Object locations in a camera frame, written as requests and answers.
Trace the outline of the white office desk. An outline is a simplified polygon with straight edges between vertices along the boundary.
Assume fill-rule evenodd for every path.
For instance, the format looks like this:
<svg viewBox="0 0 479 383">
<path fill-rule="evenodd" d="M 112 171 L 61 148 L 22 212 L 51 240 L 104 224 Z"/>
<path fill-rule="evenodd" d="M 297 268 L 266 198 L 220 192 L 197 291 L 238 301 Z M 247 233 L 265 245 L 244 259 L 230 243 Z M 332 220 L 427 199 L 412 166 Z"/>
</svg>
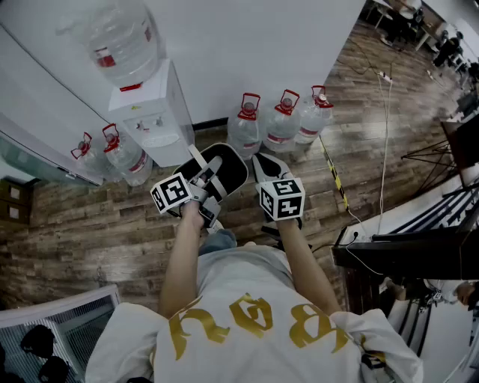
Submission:
<svg viewBox="0 0 479 383">
<path fill-rule="evenodd" d="M 419 49 L 429 37 L 437 35 L 444 19 L 426 3 L 426 0 L 366 0 L 367 16 L 379 14 L 375 28 L 385 20 L 381 42 L 392 47 L 397 40 L 415 42 Z"/>
</svg>

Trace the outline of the black tripod stand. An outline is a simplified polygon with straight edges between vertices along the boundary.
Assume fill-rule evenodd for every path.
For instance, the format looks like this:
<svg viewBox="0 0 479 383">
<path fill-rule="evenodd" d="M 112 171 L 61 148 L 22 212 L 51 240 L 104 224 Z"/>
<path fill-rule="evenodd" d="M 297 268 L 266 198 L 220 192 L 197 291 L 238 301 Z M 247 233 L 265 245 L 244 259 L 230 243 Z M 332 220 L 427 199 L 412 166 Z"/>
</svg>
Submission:
<svg viewBox="0 0 479 383">
<path fill-rule="evenodd" d="M 415 196 L 428 192 L 457 175 L 456 162 L 448 140 L 413 150 L 402 156 L 401 159 L 432 165 Z"/>
</svg>

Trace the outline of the dark brown board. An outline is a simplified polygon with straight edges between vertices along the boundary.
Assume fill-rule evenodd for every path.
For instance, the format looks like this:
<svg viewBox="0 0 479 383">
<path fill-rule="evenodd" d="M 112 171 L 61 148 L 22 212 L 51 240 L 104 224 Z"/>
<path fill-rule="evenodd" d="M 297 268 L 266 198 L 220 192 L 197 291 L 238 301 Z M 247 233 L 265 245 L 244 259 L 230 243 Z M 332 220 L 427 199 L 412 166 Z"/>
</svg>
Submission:
<svg viewBox="0 0 479 383">
<path fill-rule="evenodd" d="M 441 125 L 463 186 L 479 183 L 479 114 L 465 123 L 442 121 Z"/>
</svg>

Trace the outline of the brown cardboard box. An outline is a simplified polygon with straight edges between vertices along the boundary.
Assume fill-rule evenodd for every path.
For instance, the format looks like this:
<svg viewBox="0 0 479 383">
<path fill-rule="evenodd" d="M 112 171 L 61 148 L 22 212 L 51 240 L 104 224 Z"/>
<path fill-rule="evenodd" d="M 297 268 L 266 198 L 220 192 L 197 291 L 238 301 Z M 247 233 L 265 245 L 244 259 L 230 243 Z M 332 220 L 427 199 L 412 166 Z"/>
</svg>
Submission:
<svg viewBox="0 0 479 383">
<path fill-rule="evenodd" d="M 0 200 L 0 223 L 28 225 L 30 209 L 8 200 Z"/>
<path fill-rule="evenodd" d="M 31 203 L 31 189 L 8 180 L 0 180 L 0 200 L 27 206 Z"/>
</svg>

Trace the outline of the black and white VR headset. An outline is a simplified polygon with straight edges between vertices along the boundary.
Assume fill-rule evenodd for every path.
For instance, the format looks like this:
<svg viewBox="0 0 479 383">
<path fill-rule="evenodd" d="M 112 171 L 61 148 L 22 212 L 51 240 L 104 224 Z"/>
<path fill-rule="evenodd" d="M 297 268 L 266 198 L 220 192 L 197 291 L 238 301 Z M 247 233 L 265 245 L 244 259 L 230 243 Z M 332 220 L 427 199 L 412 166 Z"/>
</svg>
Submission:
<svg viewBox="0 0 479 383">
<path fill-rule="evenodd" d="M 174 174 L 181 173 L 187 181 L 196 176 L 214 156 L 222 158 L 222 166 L 218 170 L 217 175 L 228 196 L 240 189 L 248 179 L 247 165 L 229 144 L 212 144 L 202 151 L 191 145 L 189 150 L 192 158 L 174 171 Z"/>
</svg>

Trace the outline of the person's right forearm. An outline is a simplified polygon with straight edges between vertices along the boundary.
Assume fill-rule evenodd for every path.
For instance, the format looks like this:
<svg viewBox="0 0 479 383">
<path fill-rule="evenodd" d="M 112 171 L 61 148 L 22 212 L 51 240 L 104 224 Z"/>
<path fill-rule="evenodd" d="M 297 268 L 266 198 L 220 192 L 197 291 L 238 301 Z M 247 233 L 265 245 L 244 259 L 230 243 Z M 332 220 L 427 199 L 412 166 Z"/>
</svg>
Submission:
<svg viewBox="0 0 479 383">
<path fill-rule="evenodd" d="M 277 221 L 276 226 L 296 291 L 329 316 L 341 311 L 335 291 L 317 263 L 296 219 Z"/>
</svg>

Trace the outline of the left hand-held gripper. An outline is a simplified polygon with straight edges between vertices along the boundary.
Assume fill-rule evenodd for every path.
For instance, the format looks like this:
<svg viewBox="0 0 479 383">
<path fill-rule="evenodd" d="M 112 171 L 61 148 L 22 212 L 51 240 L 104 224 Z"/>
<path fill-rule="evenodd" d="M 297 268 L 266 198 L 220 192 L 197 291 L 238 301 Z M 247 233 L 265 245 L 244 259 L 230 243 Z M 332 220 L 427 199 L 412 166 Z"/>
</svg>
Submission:
<svg viewBox="0 0 479 383">
<path fill-rule="evenodd" d="M 189 181 L 178 173 L 156 183 L 150 194 L 159 213 L 168 212 L 170 215 L 180 217 L 180 213 L 174 212 L 173 208 L 180 208 L 192 200 L 199 204 L 198 211 L 204 219 L 205 227 L 214 227 L 220 212 L 219 204 L 228 196 L 217 175 L 221 166 L 222 158 L 214 156 Z"/>
</svg>

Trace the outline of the person's white printed shirt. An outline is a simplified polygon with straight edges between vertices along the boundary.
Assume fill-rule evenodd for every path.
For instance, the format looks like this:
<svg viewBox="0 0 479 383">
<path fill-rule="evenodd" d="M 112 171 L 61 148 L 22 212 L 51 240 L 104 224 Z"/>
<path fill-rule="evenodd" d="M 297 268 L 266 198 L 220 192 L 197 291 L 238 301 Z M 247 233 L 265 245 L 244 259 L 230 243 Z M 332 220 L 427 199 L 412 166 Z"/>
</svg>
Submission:
<svg viewBox="0 0 479 383">
<path fill-rule="evenodd" d="M 198 297 L 170 319 L 119 304 L 86 383 L 422 383 L 421 360 L 381 310 L 327 315 L 267 246 L 198 259 Z"/>
</svg>

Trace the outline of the white water dispenser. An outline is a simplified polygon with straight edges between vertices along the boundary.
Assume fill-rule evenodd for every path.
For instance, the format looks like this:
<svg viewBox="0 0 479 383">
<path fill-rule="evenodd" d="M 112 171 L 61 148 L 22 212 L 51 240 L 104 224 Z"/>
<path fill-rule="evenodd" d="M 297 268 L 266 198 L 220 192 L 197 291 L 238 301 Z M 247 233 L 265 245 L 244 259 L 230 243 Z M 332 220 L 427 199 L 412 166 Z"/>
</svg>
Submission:
<svg viewBox="0 0 479 383">
<path fill-rule="evenodd" d="M 159 167 L 192 158 L 195 133 L 172 60 L 161 60 L 157 72 L 136 89 L 114 88 L 109 114 Z"/>
</svg>

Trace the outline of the yellow black striped floor strip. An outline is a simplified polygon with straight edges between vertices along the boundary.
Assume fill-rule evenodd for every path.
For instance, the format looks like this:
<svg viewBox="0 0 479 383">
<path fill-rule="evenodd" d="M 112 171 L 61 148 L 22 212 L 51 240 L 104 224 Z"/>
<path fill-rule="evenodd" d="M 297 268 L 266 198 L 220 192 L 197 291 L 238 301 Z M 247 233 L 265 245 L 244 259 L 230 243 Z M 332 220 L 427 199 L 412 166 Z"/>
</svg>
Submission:
<svg viewBox="0 0 479 383">
<path fill-rule="evenodd" d="M 341 180 L 338 176 L 338 172 L 336 171 L 334 163 L 333 163 L 331 157 L 329 156 L 329 153 L 326 149 L 325 144 L 323 143 L 322 138 L 319 137 L 319 139 L 320 139 L 320 146 L 321 146 L 322 153 L 325 157 L 327 165 L 329 166 L 329 170 L 332 173 L 332 176 L 333 176 L 334 181 L 335 181 L 336 188 L 337 188 L 338 192 L 340 193 L 341 199 L 344 203 L 345 210 L 347 212 L 349 212 L 350 211 L 350 205 L 348 203 L 347 196 L 345 195 L 344 188 L 342 186 Z"/>
</svg>

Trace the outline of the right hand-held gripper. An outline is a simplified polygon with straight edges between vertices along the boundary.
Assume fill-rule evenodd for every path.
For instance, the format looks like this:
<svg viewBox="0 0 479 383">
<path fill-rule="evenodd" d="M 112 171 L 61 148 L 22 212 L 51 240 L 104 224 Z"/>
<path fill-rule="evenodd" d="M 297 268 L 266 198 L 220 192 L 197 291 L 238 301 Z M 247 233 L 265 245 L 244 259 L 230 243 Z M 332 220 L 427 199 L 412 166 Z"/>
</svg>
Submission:
<svg viewBox="0 0 479 383">
<path fill-rule="evenodd" d="M 285 162 L 265 153 L 252 156 L 259 204 L 268 221 L 301 218 L 305 205 L 302 181 Z"/>
</svg>

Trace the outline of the person's left forearm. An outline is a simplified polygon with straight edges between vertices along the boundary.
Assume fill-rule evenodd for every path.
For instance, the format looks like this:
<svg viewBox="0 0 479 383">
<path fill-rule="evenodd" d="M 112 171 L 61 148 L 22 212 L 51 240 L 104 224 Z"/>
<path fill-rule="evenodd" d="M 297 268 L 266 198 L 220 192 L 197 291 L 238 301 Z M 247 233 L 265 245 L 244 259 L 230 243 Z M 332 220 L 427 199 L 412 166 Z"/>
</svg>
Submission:
<svg viewBox="0 0 479 383">
<path fill-rule="evenodd" d="M 203 226 L 199 203 L 189 201 L 182 210 L 160 292 L 159 313 L 167 319 L 197 298 L 198 252 Z"/>
</svg>

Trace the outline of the person's blue jeans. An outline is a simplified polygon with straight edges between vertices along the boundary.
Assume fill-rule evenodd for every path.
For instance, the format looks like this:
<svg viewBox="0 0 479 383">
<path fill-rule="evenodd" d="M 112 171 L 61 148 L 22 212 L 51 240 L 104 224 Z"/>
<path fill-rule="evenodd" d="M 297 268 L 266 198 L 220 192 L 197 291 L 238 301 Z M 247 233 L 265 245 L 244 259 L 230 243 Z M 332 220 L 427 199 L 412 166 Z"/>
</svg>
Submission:
<svg viewBox="0 0 479 383">
<path fill-rule="evenodd" d="M 230 230 L 220 229 L 207 236 L 198 250 L 198 256 L 202 256 L 214 251 L 223 251 L 237 246 L 237 239 Z"/>
</svg>

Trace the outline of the black metal rack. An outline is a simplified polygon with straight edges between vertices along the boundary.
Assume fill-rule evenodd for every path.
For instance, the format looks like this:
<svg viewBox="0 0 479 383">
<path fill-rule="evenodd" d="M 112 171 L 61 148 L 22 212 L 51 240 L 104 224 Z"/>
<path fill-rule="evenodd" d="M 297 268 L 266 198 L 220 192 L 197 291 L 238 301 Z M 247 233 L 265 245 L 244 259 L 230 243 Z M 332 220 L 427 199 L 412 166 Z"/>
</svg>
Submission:
<svg viewBox="0 0 479 383">
<path fill-rule="evenodd" d="M 382 236 L 332 248 L 345 268 L 407 278 L 479 280 L 479 229 L 454 227 Z"/>
</svg>

